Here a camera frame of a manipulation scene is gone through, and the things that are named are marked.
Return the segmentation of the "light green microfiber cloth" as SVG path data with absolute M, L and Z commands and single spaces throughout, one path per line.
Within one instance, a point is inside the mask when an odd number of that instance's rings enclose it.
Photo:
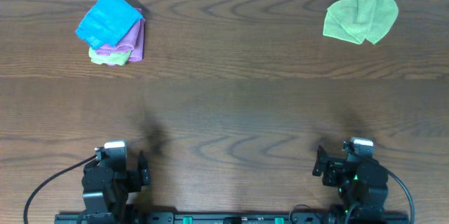
M 323 36 L 375 45 L 398 17 L 395 0 L 339 0 L 327 8 Z

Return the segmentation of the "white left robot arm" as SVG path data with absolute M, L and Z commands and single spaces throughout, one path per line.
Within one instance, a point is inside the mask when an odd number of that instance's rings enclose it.
M 95 159 L 84 166 L 81 182 L 86 209 L 77 216 L 77 223 L 146 222 L 144 215 L 127 203 L 130 193 L 150 184 L 149 165 L 142 152 L 138 167 L 128 170 L 125 147 L 101 147 L 95 151 Z

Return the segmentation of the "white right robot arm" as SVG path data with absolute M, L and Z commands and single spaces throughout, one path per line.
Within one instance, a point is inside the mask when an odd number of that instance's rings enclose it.
M 334 206 L 329 223 L 383 223 L 384 203 L 388 195 L 388 173 L 373 159 L 374 145 L 345 142 L 347 157 L 331 157 L 318 146 L 313 176 L 336 187 L 342 204 Z

